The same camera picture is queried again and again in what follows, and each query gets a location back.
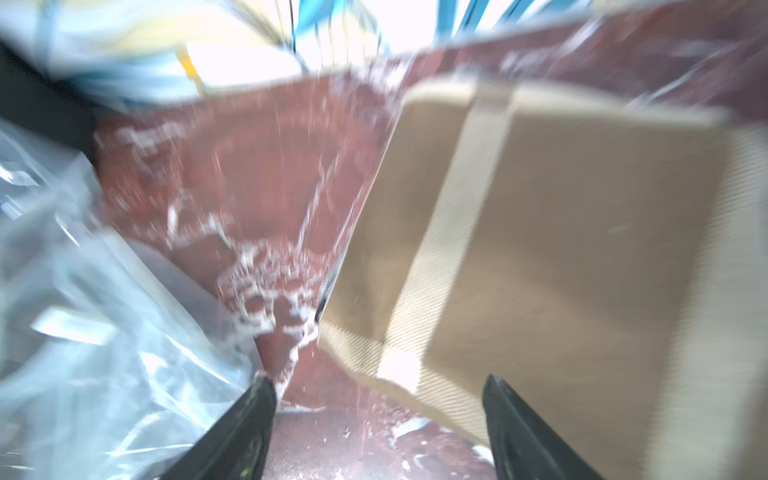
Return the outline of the brown beige striped blanket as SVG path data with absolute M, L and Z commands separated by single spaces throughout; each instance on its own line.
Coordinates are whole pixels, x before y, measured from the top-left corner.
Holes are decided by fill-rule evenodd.
M 320 320 L 361 384 L 489 444 L 523 400 L 580 477 L 767 475 L 767 126 L 551 82 L 402 109 Z

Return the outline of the clear plastic vacuum bag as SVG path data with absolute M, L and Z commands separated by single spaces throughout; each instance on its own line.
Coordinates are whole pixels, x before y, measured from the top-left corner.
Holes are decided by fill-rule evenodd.
M 156 479 L 262 366 L 211 294 L 108 225 L 86 156 L 1 124 L 1 475 Z

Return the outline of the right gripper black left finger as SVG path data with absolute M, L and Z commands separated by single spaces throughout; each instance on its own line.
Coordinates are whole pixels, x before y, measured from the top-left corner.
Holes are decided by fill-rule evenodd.
M 265 374 L 251 386 L 161 480 L 260 479 L 277 409 L 273 381 Z

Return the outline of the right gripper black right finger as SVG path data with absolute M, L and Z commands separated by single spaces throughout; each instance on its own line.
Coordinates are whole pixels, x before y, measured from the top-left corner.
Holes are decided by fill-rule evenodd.
M 482 404 L 499 479 L 602 479 L 502 378 L 487 377 Z

